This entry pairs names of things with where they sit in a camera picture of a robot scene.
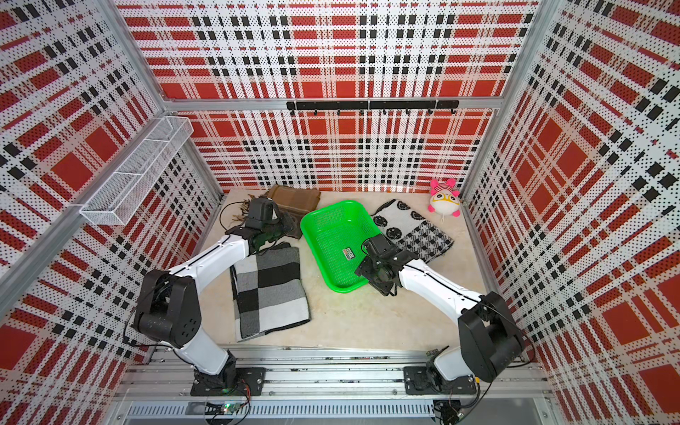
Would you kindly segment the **brown fringed scarf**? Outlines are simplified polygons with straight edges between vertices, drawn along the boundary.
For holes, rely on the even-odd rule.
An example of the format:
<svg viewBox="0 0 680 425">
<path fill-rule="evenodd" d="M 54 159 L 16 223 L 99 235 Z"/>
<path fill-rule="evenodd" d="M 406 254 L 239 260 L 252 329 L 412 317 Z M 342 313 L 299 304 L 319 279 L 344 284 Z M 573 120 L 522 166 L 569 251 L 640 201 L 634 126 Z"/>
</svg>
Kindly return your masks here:
<svg viewBox="0 0 680 425">
<path fill-rule="evenodd" d="M 300 239 L 302 236 L 302 231 L 300 229 L 301 220 L 305 215 L 313 212 L 316 209 L 321 198 L 321 192 L 318 191 L 318 189 L 295 189 L 289 186 L 281 186 L 276 184 L 264 195 L 260 196 L 266 196 L 267 198 L 274 200 L 282 212 L 285 211 L 290 214 L 295 222 L 295 229 L 290 232 L 287 237 Z M 245 213 L 247 211 L 249 201 L 246 202 Z"/>
</svg>

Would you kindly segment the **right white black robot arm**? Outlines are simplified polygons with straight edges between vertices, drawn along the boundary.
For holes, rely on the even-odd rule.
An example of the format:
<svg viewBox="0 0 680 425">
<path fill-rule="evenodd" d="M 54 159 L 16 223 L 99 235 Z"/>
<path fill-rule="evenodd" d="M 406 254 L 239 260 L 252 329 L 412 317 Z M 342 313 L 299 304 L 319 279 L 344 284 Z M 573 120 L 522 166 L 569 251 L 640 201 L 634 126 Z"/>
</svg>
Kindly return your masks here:
<svg viewBox="0 0 680 425">
<path fill-rule="evenodd" d="M 385 297 L 400 289 L 414 292 L 456 323 L 459 345 L 433 359 L 439 377 L 473 376 L 491 383 L 523 352 L 522 331 L 496 292 L 483 295 L 454 283 L 384 235 L 365 240 L 361 249 L 365 258 L 357 276 Z"/>
</svg>

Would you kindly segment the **grey black checkered scarf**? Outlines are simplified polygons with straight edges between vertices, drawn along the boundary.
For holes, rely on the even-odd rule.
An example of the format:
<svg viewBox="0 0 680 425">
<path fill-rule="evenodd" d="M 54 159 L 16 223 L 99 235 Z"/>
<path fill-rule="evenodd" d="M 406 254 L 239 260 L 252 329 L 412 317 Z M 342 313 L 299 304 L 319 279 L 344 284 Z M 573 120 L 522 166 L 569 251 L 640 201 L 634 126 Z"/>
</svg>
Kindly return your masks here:
<svg viewBox="0 0 680 425">
<path fill-rule="evenodd" d="M 278 244 L 229 270 L 237 341 L 293 329 L 311 320 L 301 282 L 299 249 Z"/>
</svg>

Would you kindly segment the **black white patterned scarf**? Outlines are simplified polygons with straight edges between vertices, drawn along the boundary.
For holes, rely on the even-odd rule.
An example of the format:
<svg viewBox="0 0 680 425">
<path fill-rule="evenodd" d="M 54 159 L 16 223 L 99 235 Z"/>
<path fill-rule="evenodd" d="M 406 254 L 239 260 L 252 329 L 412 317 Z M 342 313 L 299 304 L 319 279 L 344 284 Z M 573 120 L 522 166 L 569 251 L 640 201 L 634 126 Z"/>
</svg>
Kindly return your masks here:
<svg viewBox="0 0 680 425">
<path fill-rule="evenodd" d="M 372 219 L 393 244 L 416 254 L 425 263 L 443 256 L 454 245 L 444 231 L 401 200 L 381 205 Z"/>
</svg>

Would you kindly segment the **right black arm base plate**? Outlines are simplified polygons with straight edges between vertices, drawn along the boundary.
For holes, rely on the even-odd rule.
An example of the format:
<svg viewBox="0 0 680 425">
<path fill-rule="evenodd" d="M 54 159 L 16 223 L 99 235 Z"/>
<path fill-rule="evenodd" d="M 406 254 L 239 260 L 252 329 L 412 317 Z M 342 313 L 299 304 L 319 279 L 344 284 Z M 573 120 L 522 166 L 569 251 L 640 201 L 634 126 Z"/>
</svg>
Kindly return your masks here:
<svg viewBox="0 0 680 425">
<path fill-rule="evenodd" d="M 405 367 L 404 384 L 407 395 L 475 395 L 476 384 L 469 375 L 445 379 L 434 367 Z"/>
</svg>

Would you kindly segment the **green plastic basket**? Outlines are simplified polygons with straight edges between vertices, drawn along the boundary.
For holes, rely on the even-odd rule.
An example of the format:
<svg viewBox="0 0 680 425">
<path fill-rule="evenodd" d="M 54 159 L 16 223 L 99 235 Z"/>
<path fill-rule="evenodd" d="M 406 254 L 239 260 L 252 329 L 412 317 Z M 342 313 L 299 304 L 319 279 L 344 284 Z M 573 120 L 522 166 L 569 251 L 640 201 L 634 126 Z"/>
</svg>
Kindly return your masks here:
<svg viewBox="0 0 680 425">
<path fill-rule="evenodd" d="M 356 276 L 355 269 L 365 257 L 361 244 L 379 234 L 365 207 L 345 200 L 307 214 L 301 231 L 327 286 L 338 293 L 349 293 L 368 283 Z M 350 247 L 356 258 L 347 260 L 343 249 Z"/>
</svg>

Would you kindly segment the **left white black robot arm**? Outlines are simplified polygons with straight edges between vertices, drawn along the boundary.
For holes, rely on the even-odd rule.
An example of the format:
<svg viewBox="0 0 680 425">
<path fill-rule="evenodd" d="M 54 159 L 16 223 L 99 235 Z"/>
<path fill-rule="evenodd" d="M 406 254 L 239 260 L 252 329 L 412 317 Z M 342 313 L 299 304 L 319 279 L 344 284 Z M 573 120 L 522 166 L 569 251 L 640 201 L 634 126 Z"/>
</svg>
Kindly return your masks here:
<svg viewBox="0 0 680 425">
<path fill-rule="evenodd" d="M 252 259 L 262 246 L 292 230 L 294 220 L 274 200 L 251 200 L 243 222 L 226 230 L 218 242 L 178 266 L 145 275 L 129 326 L 172 349 L 201 375 L 228 381 L 236 359 L 205 332 L 200 294 L 237 262 Z"/>
</svg>

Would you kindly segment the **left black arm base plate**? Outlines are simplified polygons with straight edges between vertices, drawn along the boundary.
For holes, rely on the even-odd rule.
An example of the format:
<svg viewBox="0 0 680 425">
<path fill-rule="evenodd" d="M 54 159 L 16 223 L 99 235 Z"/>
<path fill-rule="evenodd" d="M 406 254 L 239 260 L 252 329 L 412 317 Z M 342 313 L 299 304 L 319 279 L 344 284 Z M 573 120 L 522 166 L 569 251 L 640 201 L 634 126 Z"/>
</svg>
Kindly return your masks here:
<svg viewBox="0 0 680 425">
<path fill-rule="evenodd" d="M 226 368 L 218 375 L 195 370 L 191 396 L 260 396 L 265 375 L 265 368 Z"/>
</svg>

